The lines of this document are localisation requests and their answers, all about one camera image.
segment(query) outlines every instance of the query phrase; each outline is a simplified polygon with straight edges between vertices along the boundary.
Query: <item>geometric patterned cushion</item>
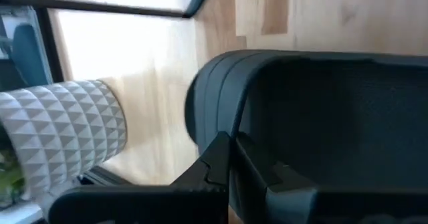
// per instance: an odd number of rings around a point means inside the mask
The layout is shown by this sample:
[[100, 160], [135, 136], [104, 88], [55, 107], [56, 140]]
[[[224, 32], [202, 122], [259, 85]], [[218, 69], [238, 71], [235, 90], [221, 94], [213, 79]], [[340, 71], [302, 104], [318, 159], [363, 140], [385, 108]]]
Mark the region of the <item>geometric patterned cushion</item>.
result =
[[98, 80], [0, 93], [0, 124], [34, 197], [123, 150], [126, 124], [118, 100]]

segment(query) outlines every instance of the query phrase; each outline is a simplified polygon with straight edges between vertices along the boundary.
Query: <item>wooden floor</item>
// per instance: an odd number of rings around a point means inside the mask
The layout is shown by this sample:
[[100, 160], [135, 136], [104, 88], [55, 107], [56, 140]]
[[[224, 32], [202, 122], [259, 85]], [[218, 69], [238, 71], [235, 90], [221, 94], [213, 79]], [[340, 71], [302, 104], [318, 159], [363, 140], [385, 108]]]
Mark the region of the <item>wooden floor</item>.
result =
[[427, 9], [428, 0], [208, 0], [191, 21], [51, 16], [68, 79], [101, 78], [122, 102], [128, 144], [102, 166], [136, 184], [168, 184], [197, 157], [183, 103], [208, 60], [247, 48], [428, 55]]

